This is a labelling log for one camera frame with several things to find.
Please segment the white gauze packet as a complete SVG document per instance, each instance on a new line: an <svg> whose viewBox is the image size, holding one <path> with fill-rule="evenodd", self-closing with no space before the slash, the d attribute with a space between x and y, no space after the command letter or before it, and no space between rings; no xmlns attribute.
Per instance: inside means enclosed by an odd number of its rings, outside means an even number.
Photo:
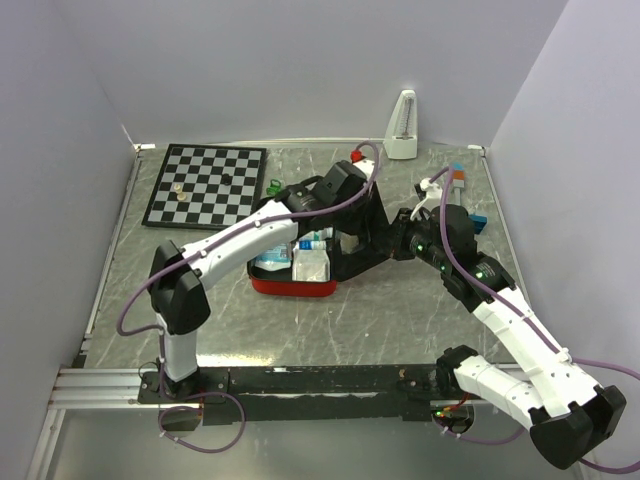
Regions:
<svg viewBox="0 0 640 480"><path fill-rule="evenodd" d="M294 251L292 278L298 282L326 282L330 279L330 259L326 251Z"/></svg>

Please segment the blue white bandage packet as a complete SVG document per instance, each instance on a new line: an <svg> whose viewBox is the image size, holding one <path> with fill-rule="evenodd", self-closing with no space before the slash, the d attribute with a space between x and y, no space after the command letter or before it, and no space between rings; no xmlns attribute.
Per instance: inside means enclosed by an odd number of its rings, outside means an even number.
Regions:
<svg viewBox="0 0 640 480"><path fill-rule="evenodd" d="M290 243L279 244L254 258L254 266L267 272L285 270L291 265L292 248Z"/></svg>

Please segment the blue white small bottle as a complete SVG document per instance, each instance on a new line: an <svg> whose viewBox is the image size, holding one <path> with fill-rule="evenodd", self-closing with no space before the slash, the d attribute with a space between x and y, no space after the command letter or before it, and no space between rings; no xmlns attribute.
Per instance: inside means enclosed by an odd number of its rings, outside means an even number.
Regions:
<svg viewBox="0 0 640 480"><path fill-rule="evenodd" d="M299 240L295 248L299 251L325 251L327 249L327 242L325 240Z"/></svg>

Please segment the red black medicine case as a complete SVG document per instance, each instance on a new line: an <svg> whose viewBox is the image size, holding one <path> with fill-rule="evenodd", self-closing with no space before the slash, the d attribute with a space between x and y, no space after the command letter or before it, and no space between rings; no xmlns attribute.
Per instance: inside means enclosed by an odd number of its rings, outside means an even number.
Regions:
<svg viewBox="0 0 640 480"><path fill-rule="evenodd" d="M259 254L247 264L254 290L273 296L326 297L338 283L385 262L391 255L391 224L376 187L358 218L355 235L328 226Z"/></svg>

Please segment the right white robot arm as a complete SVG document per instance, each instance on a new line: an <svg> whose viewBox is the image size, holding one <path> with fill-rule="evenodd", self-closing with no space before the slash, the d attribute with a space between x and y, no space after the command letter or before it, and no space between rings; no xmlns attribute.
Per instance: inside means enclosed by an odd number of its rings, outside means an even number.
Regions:
<svg viewBox="0 0 640 480"><path fill-rule="evenodd" d="M615 431L626 399L585 372L537 319L500 262L477 249L474 225L458 205L427 216L399 210L391 254L418 258L438 270L446 290L506 347L524 379L506 373L467 346L439 358L439 392L476 395L529 433L538 452L566 469Z"/></svg>

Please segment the clear green-label bottle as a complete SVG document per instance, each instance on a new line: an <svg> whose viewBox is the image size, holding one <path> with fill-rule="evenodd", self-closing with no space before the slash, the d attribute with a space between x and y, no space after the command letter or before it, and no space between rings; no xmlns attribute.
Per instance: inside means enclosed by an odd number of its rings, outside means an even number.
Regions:
<svg viewBox="0 0 640 480"><path fill-rule="evenodd" d="M333 228L327 227L322 230L314 231L310 233L310 238L312 241L323 241L330 239L333 235Z"/></svg>

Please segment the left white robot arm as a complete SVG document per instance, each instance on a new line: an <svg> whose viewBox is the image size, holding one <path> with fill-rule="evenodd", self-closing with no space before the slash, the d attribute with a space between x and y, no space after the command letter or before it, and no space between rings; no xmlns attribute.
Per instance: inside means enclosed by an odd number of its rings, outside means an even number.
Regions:
<svg viewBox="0 0 640 480"><path fill-rule="evenodd" d="M176 402L197 390L199 328L210 318L207 292L235 268L311 231L355 226L380 166L339 161L327 174L284 187L244 220L198 242L156 251L148 288L161 329L161 391Z"/></svg>

